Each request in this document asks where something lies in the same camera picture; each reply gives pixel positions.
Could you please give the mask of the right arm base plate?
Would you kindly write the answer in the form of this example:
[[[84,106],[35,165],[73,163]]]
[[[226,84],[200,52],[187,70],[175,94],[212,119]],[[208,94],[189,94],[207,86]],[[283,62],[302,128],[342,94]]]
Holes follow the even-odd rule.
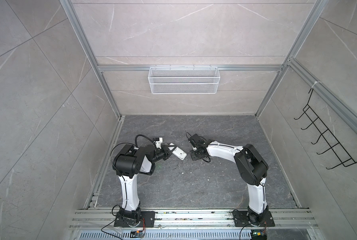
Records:
[[[256,226],[256,227],[275,227],[271,212],[265,210],[262,214],[253,211],[233,210],[232,218],[236,227]]]

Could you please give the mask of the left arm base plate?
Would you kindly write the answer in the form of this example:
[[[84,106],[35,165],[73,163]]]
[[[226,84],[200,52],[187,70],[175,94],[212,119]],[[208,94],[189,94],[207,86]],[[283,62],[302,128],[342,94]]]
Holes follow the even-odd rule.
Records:
[[[152,228],[155,223],[155,216],[156,212],[154,211],[141,211],[139,213],[130,214],[129,216],[117,213],[114,221],[114,227],[141,228],[146,226],[147,228]]]

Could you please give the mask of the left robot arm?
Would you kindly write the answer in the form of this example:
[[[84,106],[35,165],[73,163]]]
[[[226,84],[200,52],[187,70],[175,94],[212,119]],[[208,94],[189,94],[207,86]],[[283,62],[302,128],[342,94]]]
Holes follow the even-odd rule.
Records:
[[[112,160],[112,168],[119,176],[122,186],[123,203],[120,207],[120,216],[130,221],[133,225],[141,220],[140,199],[137,190],[137,178],[139,174],[152,175],[156,162],[167,160],[177,149],[177,146],[162,145],[157,148],[154,145],[136,147],[126,144]]]

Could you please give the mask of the white remote control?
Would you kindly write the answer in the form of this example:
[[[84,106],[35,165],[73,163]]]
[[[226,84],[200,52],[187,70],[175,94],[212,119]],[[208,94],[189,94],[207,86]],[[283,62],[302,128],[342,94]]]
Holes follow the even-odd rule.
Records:
[[[178,146],[175,150],[170,150],[171,153],[173,153],[173,155],[175,155],[177,158],[179,158],[180,160],[184,160],[187,156],[187,153],[184,152],[182,149],[180,149]]]

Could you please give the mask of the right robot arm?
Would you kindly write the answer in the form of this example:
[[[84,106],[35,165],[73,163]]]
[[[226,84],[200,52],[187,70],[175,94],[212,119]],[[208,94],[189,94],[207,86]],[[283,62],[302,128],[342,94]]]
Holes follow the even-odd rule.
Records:
[[[245,146],[231,146],[214,140],[205,140],[194,134],[188,138],[193,150],[190,156],[193,161],[210,161],[210,157],[218,157],[236,164],[239,175],[246,182],[249,194],[249,221],[258,226],[264,223],[269,213],[265,185],[268,164],[251,144]]]

